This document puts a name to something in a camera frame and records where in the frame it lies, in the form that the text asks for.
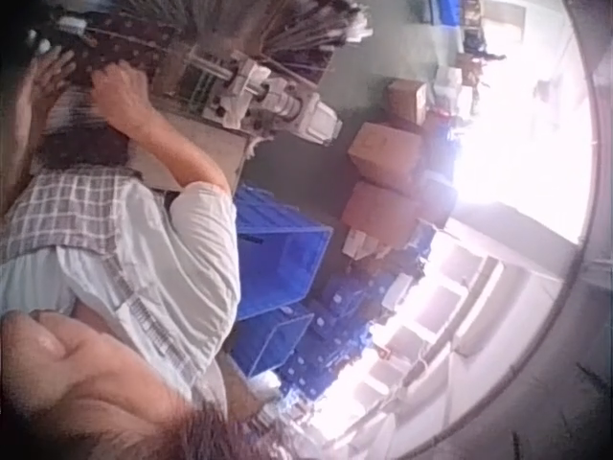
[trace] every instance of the plaid vest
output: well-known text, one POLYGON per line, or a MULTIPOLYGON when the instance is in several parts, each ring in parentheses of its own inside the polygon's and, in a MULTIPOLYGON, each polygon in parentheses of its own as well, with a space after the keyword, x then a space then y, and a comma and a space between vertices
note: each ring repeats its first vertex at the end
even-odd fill
MULTIPOLYGON (((124 167, 81 166, 66 171, 44 170, 30 183, 7 214, 0 232, 0 265, 49 246, 92 251, 101 256, 121 305, 129 305, 148 339, 166 356, 176 371, 193 385, 200 371, 193 359, 173 343, 166 329, 153 317, 118 257, 117 247, 124 219, 126 188, 139 174, 124 167)), ((164 208, 164 197, 154 194, 164 208)))

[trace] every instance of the woman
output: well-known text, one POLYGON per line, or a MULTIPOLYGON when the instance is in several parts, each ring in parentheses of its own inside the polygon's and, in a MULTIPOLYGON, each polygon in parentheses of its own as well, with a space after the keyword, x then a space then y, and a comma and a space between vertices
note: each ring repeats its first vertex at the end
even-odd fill
MULTIPOLYGON (((36 59, 20 87, 16 177, 71 57, 54 49, 36 59)), ((143 73, 113 63, 92 82, 105 120, 184 191, 167 213, 133 172, 76 166, 43 171, 12 204, 0 236, 1 364, 3 412, 17 433, 5 440, 25 436, 32 458, 269 458, 202 384, 239 299, 225 176, 151 106, 143 73)), ((20 182, 8 184, 14 196, 20 182)))

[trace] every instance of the floor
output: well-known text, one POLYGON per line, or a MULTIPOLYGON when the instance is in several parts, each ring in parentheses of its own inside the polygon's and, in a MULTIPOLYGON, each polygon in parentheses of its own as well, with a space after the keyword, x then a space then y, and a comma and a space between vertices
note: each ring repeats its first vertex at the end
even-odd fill
POLYGON ((365 122, 385 120, 385 88, 394 78, 434 79, 459 46, 458 31, 420 23, 423 0, 362 0, 369 7, 372 37, 339 50, 320 85, 323 100, 339 113, 343 128, 329 147, 289 134, 261 144, 248 161, 243 179, 298 206, 334 228, 334 236, 315 287, 344 265, 341 247, 348 229, 340 221, 359 180, 347 150, 365 122))

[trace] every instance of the white shirt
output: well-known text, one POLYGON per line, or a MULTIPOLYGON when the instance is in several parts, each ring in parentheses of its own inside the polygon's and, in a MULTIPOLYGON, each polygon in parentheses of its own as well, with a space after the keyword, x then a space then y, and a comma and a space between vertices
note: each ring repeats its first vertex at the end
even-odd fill
POLYGON ((217 187, 193 183, 174 200, 169 218, 140 181, 130 187, 120 222, 119 258, 133 286, 162 299, 142 298, 201 369, 195 388, 135 327, 129 308, 118 305, 112 275, 92 252, 55 246, 3 264, 0 311, 68 313, 79 298, 186 399, 200 392, 225 408, 215 356, 234 324, 240 297, 236 207, 217 187))

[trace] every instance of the short sleeve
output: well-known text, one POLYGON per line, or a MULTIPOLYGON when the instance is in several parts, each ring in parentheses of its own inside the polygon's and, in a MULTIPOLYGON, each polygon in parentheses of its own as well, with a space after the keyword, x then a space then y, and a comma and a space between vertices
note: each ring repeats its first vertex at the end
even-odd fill
POLYGON ((228 299, 240 297, 238 278, 237 208, 218 187, 194 182, 170 206, 172 226, 199 264, 213 270, 227 289, 228 299))

